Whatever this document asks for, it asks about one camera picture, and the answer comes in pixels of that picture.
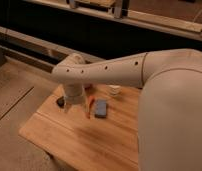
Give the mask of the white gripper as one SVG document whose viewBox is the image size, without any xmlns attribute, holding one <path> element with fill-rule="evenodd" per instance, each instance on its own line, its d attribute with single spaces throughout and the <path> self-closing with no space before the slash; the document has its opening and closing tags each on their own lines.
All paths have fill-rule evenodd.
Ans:
<svg viewBox="0 0 202 171">
<path fill-rule="evenodd" d="M 72 53 L 65 59 L 68 65 L 84 64 L 84 58 L 77 53 Z M 85 90 L 82 84 L 63 84 L 64 89 L 64 106 L 71 107 L 85 102 Z"/>
</svg>

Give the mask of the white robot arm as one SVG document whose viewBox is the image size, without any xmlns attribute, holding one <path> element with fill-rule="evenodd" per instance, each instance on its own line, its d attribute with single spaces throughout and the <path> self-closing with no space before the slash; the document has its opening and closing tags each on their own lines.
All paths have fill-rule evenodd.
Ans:
<svg viewBox="0 0 202 171">
<path fill-rule="evenodd" d="M 91 64 L 74 53 L 52 74 L 68 104 L 81 102 L 88 83 L 139 88 L 140 171 L 202 171 L 201 51 L 151 51 Z"/>
</svg>

